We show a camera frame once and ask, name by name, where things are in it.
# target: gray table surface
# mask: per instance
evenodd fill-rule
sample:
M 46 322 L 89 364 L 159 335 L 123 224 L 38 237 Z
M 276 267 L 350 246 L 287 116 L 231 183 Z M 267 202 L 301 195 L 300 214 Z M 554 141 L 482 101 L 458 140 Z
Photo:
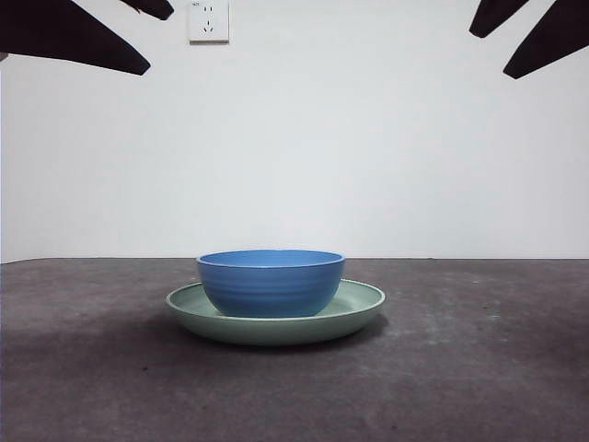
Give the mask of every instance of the gray table surface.
M 348 260 L 382 314 L 283 348 L 181 329 L 193 260 L 2 271 L 8 442 L 589 440 L 589 261 Z

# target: wall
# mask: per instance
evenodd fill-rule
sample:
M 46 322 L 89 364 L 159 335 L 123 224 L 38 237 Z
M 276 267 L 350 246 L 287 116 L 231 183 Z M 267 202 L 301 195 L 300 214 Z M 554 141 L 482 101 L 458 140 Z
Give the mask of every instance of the wall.
M 311 247 L 362 257 L 589 257 L 589 50 L 502 68 L 476 1 L 233 0 L 226 46 L 81 6 L 144 77 L 3 62 L 3 259 Z

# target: blue bowl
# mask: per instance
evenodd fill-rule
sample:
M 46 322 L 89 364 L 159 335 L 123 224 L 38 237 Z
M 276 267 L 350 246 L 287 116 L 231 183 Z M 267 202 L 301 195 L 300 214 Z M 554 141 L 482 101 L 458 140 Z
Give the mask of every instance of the blue bowl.
M 204 291 L 227 316 L 295 318 L 333 299 L 345 258 L 316 250 L 237 250 L 197 260 Z

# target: wall socket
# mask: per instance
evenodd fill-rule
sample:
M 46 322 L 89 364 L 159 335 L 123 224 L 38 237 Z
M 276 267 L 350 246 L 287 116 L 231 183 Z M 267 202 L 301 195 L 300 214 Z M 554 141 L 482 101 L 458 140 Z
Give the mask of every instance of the wall socket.
M 193 0 L 189 8 L 190 42 L 229 42 L 229 0 Z

